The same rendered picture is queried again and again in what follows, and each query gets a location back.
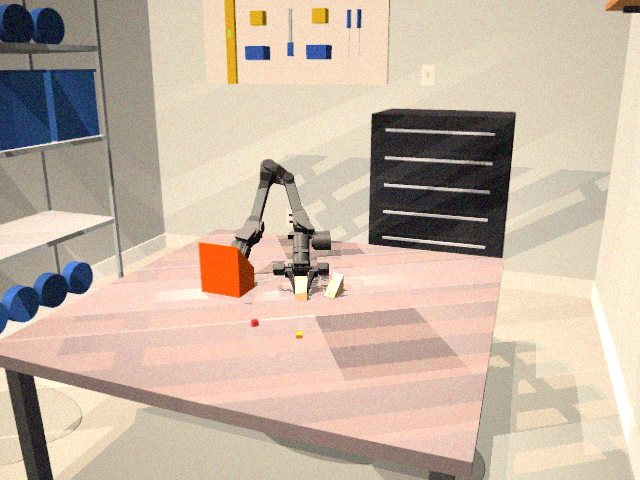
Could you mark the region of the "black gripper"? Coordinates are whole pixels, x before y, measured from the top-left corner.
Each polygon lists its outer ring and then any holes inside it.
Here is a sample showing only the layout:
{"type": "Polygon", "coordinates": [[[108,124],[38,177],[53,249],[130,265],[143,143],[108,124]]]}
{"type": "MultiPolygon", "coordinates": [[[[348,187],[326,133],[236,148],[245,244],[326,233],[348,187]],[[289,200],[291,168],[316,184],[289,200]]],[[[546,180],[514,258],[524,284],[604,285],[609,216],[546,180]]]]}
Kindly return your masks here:
{"type": "Polygon", "coordinates": [[[319,262],[317,266],[310,266],[310,249],[307,247],[295,247],[293,249],[293,266],[285,266],[285,263],[274,263],[273,273],[275,276],[283,276],[290,280],[294,294],[295,282],[293,272],[309,272],[307,283],[307,294],[314,278],[319,275],[329,275],[329,264],[319,262]]]}

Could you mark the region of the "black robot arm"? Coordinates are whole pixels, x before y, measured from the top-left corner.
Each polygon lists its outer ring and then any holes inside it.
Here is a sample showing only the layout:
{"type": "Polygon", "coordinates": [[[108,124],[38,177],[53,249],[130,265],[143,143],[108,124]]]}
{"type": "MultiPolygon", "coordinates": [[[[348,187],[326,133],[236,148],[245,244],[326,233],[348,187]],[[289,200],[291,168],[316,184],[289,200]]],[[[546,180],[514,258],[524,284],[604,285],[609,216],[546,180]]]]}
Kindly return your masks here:
{"type": "Polygon", "coordinates": [[[315,231],[314,226],[309,222],[309,217],[300,202],[294,175],[272,159],[262,160],[260,164],[260,182],[251,215],[242,228],[234,231],[235,240],[232,241],[231,247],[237,247],[248,260],[252,246],[263,239],[265,226],[264,221],[261,220],[269,189],[273,183],[286,188],[294,230],[288,233],[288,239],[293,239],[293,249],[295,247],[310,249],[311,239],[313,249],[331,250],[330,231],[315,231]]]}

